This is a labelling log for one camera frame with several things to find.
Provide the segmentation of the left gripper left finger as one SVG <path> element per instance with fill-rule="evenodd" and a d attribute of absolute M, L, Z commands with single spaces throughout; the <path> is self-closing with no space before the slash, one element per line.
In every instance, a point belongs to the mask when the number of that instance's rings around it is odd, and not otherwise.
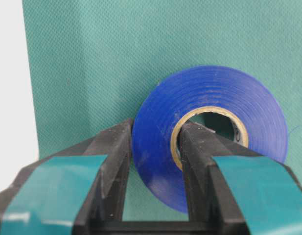
<path fill-rule="evenodd" d="M 88 235 L 121 221 L 131 159 L 128 119 L 23 167 L 0 192 L 0 235 Z"/>

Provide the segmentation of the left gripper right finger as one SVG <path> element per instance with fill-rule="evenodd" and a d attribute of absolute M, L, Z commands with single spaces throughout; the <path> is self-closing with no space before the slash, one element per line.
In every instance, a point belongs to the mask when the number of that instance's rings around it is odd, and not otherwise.
<path fill-rule="evenodd" d="M 302 186 L 290 167 L 193 122 L 179 147 L 190 221 L 215 235 L 302 235 Z"/>

